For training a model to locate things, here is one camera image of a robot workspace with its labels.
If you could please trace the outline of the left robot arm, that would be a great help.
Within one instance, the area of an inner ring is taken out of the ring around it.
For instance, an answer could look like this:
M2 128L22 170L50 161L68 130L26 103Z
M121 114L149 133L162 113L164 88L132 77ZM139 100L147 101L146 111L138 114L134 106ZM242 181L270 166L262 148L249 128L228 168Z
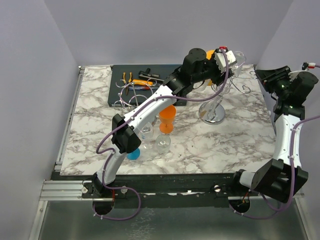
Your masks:
M101 198L111 191L111 183L123 160L139 148L139 132L156 115L178 100L187 101L186 97L194 89L194 84L211 80L213 84L225 87L232 76L231 66L237 62L232 50L222 46L214 50L210 58L203 49L193 48L185 56L181 66L169 74L162 85L142 104L129 113L116 114L111 121L112 130L98 144L97 154L103 154L100 148L110 138L110 155L92 177L93 191Z

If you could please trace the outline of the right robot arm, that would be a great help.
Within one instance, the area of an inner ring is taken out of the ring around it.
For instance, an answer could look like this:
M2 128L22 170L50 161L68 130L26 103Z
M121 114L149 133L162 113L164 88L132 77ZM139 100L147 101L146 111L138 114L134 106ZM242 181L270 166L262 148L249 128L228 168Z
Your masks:
M303 104L319 80L307 70L291 71L288 66L257 69L255 73L264 90L276 95L273 107L274 153L271 160L255 172L237 171L230 183L230 191L241 196L252 190L288 203L309 178L300 161L300 133L307 122Z

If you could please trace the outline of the tall chrome glass rack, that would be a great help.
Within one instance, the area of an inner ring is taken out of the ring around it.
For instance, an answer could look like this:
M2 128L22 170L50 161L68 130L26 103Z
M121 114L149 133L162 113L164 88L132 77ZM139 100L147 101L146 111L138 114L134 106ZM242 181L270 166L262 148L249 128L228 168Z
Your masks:
M251 77L249 76L252 73L253 67L250 65L247 65L247 61L243 65L241 73L238 77L235 77L235 74L233 72L234 66L231 66L230 69L233 75L228 78L223 90L219 93L219 95L217 95L212 100L206 101L206 102L216 101L218 103L217 108L215 109L216 116L214 120L212 121L201 120L199 115L200 111L198 110L198 116L201 121L201 124L206 127L218 126L226 120L227 110L224 107L226 103L225 101L226 97L229 97L231 94L249 95L249 94L252 94L257 88L257 83L256 83L257 78L255 76L251 76Z

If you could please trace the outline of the dark grey tray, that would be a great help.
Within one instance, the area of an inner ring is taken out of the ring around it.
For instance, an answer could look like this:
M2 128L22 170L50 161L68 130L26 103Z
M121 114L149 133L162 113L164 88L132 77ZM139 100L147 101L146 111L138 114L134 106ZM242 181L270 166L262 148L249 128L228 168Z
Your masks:
M107 103L110 107L120 107L121 101L132 106L142 104L149 98L158 87L160 81L152 84L151 87L143 88L142 86L130 86L129 90L122 90L123 86L129 81L138 80L139 72L146 72L150 75L159 76L160 80L164 80L171 74L178 64L115 64L111 67L111 82L109 86Z

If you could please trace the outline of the dark metal T tool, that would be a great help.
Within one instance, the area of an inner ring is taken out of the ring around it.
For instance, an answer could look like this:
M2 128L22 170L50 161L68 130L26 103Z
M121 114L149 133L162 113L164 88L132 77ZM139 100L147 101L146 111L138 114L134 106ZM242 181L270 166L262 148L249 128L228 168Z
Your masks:
M152 78L159 78L159 74L151 73L151 69L148 67L145 71L140 70L139 75L147 76L147 77L152 77Z

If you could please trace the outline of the red blue screwdriver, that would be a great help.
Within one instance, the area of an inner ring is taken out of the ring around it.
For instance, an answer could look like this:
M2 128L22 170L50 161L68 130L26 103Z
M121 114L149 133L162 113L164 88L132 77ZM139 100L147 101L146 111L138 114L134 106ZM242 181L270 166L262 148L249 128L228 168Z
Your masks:
M130 90L135 89L136 91L155 91L158 87L148 87L148 86L129 86Z

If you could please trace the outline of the blue plastic goblet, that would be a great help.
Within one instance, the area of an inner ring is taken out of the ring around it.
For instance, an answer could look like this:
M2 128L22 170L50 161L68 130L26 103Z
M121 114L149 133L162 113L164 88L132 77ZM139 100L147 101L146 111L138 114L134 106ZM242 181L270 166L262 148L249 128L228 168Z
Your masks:
M133 152L128 153L126 157L128 160L132 161L132 160L137 160L140 157L140 155L141 155L141 151L139 148L137 148Z

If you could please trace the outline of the black mounting base rail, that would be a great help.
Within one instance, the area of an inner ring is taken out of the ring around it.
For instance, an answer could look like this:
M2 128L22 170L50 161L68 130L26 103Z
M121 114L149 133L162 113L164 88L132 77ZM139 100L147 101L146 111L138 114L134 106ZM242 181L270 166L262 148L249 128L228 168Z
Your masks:
M54 172L51 180L68 190L78 184L78 199L92 200L99 208L227 208L229 199L240 201L248 191L235 185L231 173L117 175L108 187L95 175Z

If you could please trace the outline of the orange handled pliers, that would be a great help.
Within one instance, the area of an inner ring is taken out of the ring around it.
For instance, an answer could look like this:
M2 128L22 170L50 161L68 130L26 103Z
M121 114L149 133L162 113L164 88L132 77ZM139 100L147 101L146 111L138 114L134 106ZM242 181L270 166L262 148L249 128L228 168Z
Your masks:
M127 96L129 94L130 88L134 87L132 72L129 72L129 78L128 79L126 78L126 72L123 72L122 81L124 83L123 88L124 88L124 91L125 91L125 95Z

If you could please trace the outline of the clear stemmed glass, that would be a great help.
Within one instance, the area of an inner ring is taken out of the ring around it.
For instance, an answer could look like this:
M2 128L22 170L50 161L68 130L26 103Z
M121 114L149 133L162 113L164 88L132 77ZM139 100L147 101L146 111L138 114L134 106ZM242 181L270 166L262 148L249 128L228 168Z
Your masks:
M140 131L140 138L142 142L142 147L144 149L149 150L153 148L153 136L153 126L150 122L148 122Z

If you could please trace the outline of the yellow plastic goblet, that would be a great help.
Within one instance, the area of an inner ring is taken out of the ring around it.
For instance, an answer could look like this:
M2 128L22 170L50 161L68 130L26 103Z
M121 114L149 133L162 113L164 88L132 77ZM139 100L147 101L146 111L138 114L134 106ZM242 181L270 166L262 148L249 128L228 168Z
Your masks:
M214 52L215 52L214 49L208 50L208 51L206 52L206 58L207 58L208 60L210 60ZM211 86L211 85L212 85L212 81L210 80L210 81L208 82L208 86Z

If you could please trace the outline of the orange plastic goblet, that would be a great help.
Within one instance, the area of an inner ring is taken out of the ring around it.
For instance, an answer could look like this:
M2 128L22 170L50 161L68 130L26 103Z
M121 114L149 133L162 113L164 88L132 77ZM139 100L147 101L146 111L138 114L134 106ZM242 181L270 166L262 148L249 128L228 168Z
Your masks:
M176 108L170 105L162 110L158 116L160 120L159 130L163 134L170 134L174 129L173 122L176 116Z

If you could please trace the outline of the ribbed clear wine glass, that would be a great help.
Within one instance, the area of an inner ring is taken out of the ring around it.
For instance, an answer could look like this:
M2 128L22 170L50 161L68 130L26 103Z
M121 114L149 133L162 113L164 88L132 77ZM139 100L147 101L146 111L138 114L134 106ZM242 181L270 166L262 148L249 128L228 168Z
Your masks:
M233 66L233 72L235 77L239 77L242 71L243 65L246 63L247 58L245 54L241 51L235 51L234 55L236 58L236 64Z

